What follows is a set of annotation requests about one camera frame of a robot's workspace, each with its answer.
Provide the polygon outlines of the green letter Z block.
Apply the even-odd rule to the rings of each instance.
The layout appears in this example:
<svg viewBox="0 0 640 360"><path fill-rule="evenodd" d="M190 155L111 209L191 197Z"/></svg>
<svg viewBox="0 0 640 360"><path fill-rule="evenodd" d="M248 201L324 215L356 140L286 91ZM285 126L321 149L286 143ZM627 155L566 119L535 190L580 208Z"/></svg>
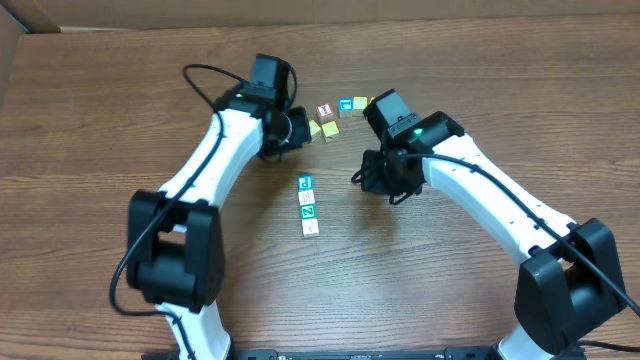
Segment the green letter Z block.
<svg viewBox="0 0 640 360"><path fill-rule="evenodd" d="M300 214L303 220L316 218L317 217L316 205L315 204L301 205Z"/></svg>

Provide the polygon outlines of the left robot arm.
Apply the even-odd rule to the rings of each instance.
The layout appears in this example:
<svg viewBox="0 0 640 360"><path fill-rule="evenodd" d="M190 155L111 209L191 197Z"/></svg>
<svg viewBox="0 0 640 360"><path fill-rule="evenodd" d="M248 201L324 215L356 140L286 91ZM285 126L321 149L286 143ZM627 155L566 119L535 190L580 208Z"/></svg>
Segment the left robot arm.
<svg viewBox="0 0 640 360"><path fill-rule="evenodd" d="M254 157L276 163L310 142L306 111L295 106L297 78L286 61L255 58L249 79L216 99L198 95L212 109L210 126L182 169L155 192L137 191L128 206L127 251L109 286L117 302L125 278L164 317L178 349L172 359L229 359L233 341L221 324L216 298L225 273L223 204Z"/></svg>

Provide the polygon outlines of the red letter Q block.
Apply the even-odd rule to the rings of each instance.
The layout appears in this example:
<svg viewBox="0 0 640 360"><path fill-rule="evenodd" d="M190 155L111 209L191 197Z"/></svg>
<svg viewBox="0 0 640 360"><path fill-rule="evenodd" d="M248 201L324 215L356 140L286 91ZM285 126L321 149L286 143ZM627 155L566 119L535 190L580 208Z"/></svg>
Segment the red letter Q block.
<svg viewBox="0 0 640 360"><path fill-rule="evenodd" d="M320 234L317 218L302 219L302 232L305 238L316 237Z"/></svg>

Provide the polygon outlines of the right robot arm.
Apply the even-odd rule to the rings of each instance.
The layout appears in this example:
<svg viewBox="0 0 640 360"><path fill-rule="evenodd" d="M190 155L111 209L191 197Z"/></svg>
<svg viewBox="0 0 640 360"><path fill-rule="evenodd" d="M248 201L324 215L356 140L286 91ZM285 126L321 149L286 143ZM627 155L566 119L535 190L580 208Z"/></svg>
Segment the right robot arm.
<svg viewBox="0 0 640 360"><path fill-rule="evenodd" d="M429 185L478 222L514 262L514 330L490 346L488 359L583 359L586 335L626 308L613 232L582 224L528 193L494 165L446 113L421 117L395 90L363 110L381 142L363 154L352 177L362 191L398 205Z"/></svg>

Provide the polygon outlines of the white natural wood block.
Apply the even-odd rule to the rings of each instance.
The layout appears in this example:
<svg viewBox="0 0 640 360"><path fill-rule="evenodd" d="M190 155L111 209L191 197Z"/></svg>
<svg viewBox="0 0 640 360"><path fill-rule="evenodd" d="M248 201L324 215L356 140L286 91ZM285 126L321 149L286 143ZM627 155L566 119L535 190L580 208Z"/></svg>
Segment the white natural wood block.
<svg viewBox="0 0 640 360"><path fill-rule="evenodd" d="M303 190L298 192L298 200L301 206L315 204L315 195L312 189Z"/></svg>

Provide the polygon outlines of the blue letter P block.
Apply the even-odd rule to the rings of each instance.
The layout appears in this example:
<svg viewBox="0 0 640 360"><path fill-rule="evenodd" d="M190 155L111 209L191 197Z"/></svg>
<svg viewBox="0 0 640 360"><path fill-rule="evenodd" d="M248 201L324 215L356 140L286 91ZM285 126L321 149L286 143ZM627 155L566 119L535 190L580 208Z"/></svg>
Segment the blue letter P block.
<svg viewBox="0 0 640 360"><path fill-rule="evenodd" d="M311 175L302 175L298 177L298 191L308 191L314 189L314 179Z"/></svg>

